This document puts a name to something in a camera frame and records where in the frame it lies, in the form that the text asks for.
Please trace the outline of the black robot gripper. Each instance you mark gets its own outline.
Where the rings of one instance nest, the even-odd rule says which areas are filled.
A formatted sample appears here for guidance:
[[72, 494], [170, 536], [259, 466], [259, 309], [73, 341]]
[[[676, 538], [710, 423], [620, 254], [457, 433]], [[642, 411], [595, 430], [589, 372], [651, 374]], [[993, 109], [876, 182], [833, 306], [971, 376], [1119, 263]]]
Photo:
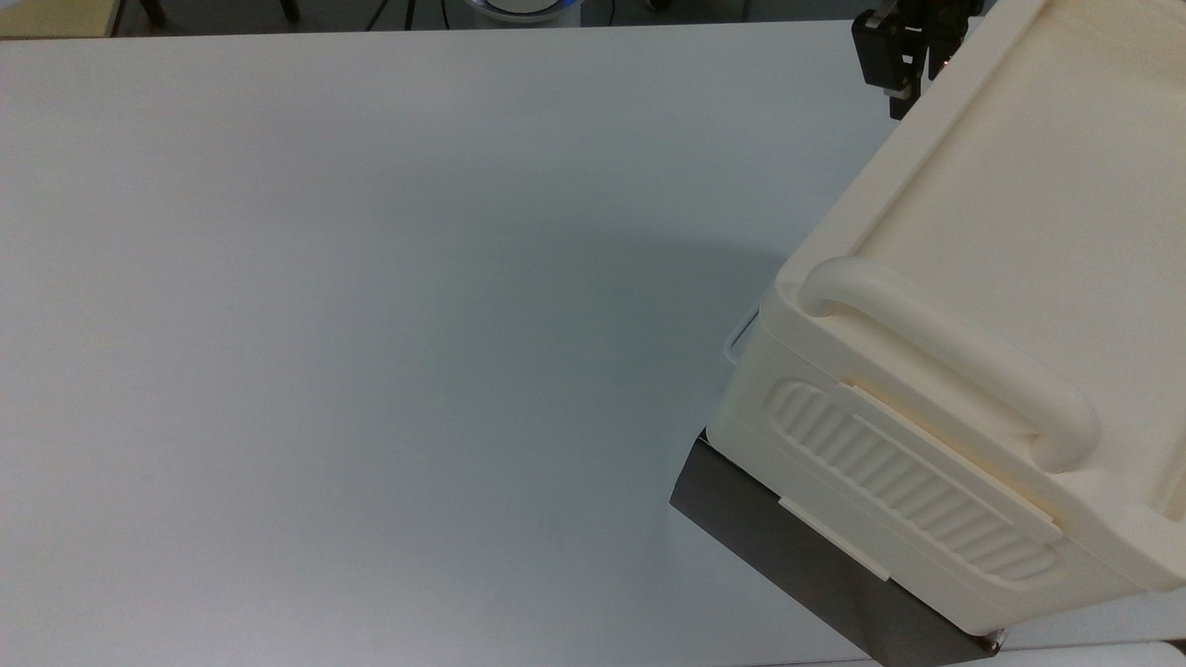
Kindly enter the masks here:
[[865, 84], [885, 90], [890, 117], [903, 120], [965, 42], [982, 1], [881, 1], [852, 23]]

